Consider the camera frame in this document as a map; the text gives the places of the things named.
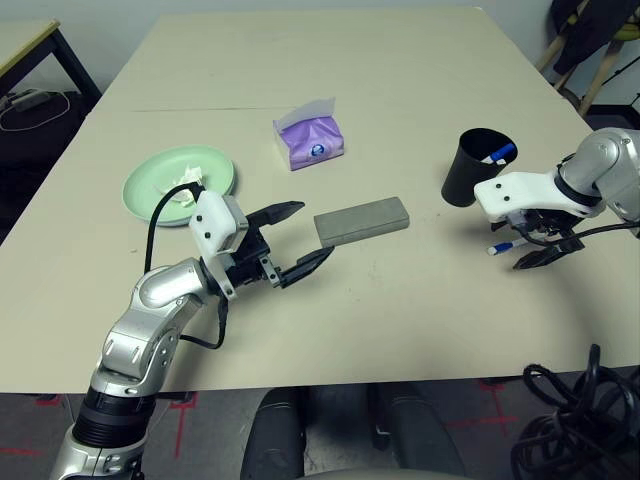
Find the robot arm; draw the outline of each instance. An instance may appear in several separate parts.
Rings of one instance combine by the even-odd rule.
[[[478,203],[493,229],[506,224],[532,240],[537,235],[571,237],[572,228],[608,205],[635,236],[640,235],[640,131],[605,128],[589,135],[577,152],[545,174],[513,172],[478,183]],[[533,241],[533,252],[514,268],[547,265],[584,248],[577,238]]]
[[[316,250],[281,272],[269,259],[260,227],[288,218],[301,202],[244,216],[232,197],[202,192],[190,227],[202,257],[146,273],[129,308],[111,328],[76,423],[66,432],[51,480],[110,477],[142,480],[147,426],[185,326],[219,297],[220,337],[236,288],[268,279],[287,287],[312,273],[333,247]]]

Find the pen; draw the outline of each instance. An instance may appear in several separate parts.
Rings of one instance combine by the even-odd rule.
[[[529,242],[527,242],[524,238],[516,238],[511,242],[499,243],[497,245],[494,245],[493,247],[487,248],[487,253],[491,256],[500,255],[501,253],[511,250],[512,248],[520,247],[527,243]]]
[[[482,163],[486,163],[488,165],[506,165],[507,161],[504,159],[506,155],[513,152],[516,149],[516,146],[513,143],[507,143],[504,147],[496,150],[491,155],[483,158],[481,160]]]

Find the power strip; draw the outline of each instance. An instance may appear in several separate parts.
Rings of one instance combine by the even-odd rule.
[[[10,105],[11,105],[11,100],[9,100],[9,97],[7,96],[0,97],[0,112],[5,108],[8,108]]]
[[[35,90],[12,100],[11,105],[17,112],[24,112],[25,110],[29,110],[30,108],[48,102],[51,98],[52,97],[49,92],[45,92],[44,90]]]

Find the purple tissue box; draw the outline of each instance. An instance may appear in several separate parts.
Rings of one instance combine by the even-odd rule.
[[[276,139],[291,170],[344,153],[344,138],[333,119],[335,99],[316,100],[273,122]]]

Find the crumpled tissue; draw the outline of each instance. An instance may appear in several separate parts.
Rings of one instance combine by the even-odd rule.
[[[198,182],[202,184],[202,169],[200,167],[191,168],[189,165],[184,169],[184,174],[179,180],[173,180],[173,184],[169,188],[160,188],[157,185],[156,190],[165,195],[173,187],[184,185],[185,183]],[[183,190],[171,197],[172,202],[180,202],[180,206],[188,207],[194,202],[193,194],[189,190]]]

